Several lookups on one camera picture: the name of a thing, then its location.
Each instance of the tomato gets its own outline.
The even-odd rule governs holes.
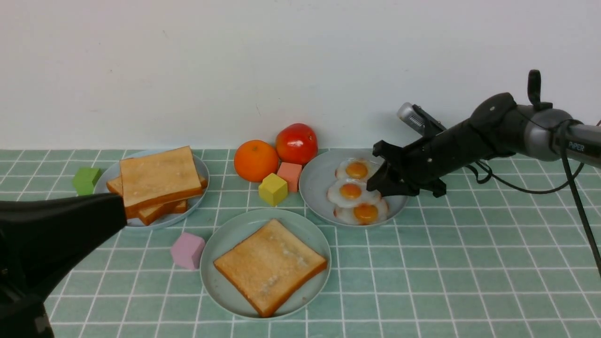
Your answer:
[[[291,124],[275,138],[275,150],[282,162],[305,165],[317,156],[317,136],[306,124]]]

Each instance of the black cable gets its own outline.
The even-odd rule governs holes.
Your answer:
[[[575,120],[567,120],[567,121],[563,121],[560,124],[559,136],[560,136],[561,162],[563,163],[563,167],[566,172],[567,181],[568,181],[568,184],[570,185],[570,190],[572,191],[572,196],[574,197],[574,203],[576,203],[576,208],[578,210],[578,215],[580,216],[580,220],[582,221],[582,226],[584,227],[584,232],[587,234],[588,243],[590,244],[591,250],[593,251],[593,257],[595,258],[595,263],[597,264],[597,270],[599,271],[599,275],[601,276],[601,255],[599,254],[599,248],[597,247],[597,242],[595,241],[595,237],[593,236],[593,231],[591,230],[591,226],[588,223],[587,214],[584,211],[584,207],[582,206],[580,194],[578,194],[578,189],[576,188],[576,182],[574,181],[574,177],[572,176],[572,170],[570,169],[570,164],[567,161],[566,130],[567,130],[567,127],[570,124],[572,124],[573,122],[575,122]]]

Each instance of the stack of toast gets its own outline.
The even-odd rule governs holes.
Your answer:
[[[123,159],[120,167],[121,175],[106,187],[123,198],[127,218],[139,218],[146,226],[164,215],[186,212],[188,199],[202,195],[208,184],[189,146]]]

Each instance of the wooden block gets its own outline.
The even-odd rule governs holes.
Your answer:
[[[184,269],[196,270],[204,249],[204,239],[184,232],[171,247],[173,262]]]
[[[91,195],[94,193],[96,182],[100,178],[99,168],[81,167],[73,177],[72,184],[80,196]]]
[[[299,186],[299,177],[301,176],[302,165],[282,162],[279,165],[278,176],[288,182],[288,191],[297,192]]]
[[[269,174],[259,185],[259,197],[271,206],[280,204],[288,196],[288,182],[276,174]]]

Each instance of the robotic arm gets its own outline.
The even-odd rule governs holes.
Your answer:
[[[553,108],[552,103],[541,102],[540,87],[540,72],[531,70],[528,97],[532,105],[517,104],[509,93],[497,94],[481,103],[470,118],[449,129],[419,106],[405,103],[398,117],[422,137],[406,147],[376,143],[373,155],[385,161],[367,181],[367,189],[378,190],[383,196],[416,196],[424,189],[440,197],[447,192],[441,177],[474,162],[483,167],[482,159],[517,153],[541,161],[561,159],[601,275],[599,249],[567,162],[571,158],[601,168],[601,128],[585,125]]]

